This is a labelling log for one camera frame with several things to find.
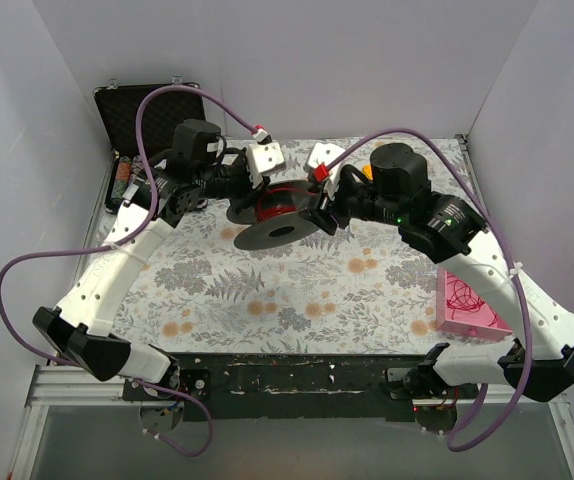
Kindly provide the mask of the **black cable spool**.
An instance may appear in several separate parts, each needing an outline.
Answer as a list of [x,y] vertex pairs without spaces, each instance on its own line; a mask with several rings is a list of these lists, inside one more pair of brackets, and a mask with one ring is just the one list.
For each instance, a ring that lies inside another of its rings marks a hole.
[[317,189],[306,180],[269,185],[256,207],[256,220],[228,220],[245,229],[236,235],[234,246],[245,251],[282,247],[302,240],[319,229],[300,217]]

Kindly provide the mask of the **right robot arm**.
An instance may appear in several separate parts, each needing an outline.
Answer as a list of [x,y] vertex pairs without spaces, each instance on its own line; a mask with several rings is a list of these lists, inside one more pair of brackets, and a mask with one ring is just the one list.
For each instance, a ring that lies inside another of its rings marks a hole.
[[305,169],[322,192],[301,218],[330,235],[352,219],[397,227],[404,243],[471,287],[513,331],[509,340],[467,352],[439,343],[394,388],[438,398],[463,384],[518,387],[527,372],[523,395],[546,402],[572,386],[574,314],[506,264],[496,236],[466,201],[432,191],[426,159],[404,143],[385,144],[371,153],[365,178],[351,165],[334,165],[342,152],[314,145]]

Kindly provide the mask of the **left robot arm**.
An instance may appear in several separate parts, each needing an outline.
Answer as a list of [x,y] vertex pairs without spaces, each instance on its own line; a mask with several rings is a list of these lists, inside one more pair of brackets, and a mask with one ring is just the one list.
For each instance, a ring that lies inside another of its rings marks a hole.
[[100,381],[136,378],[160,400],[172,398],[180,377],[172,359],[148,344],[113,334],[119,307],[151,255],[183,216],[206,199],[242,200],[265,184],[257,152],[271,142],[256,126],[253,144],[231,165],[220,128],[203,120],[176,127],[172,145],[144,161],[129,185],[108,236],[76,285],[53,308],[41,307],[33,324],[55,350]]

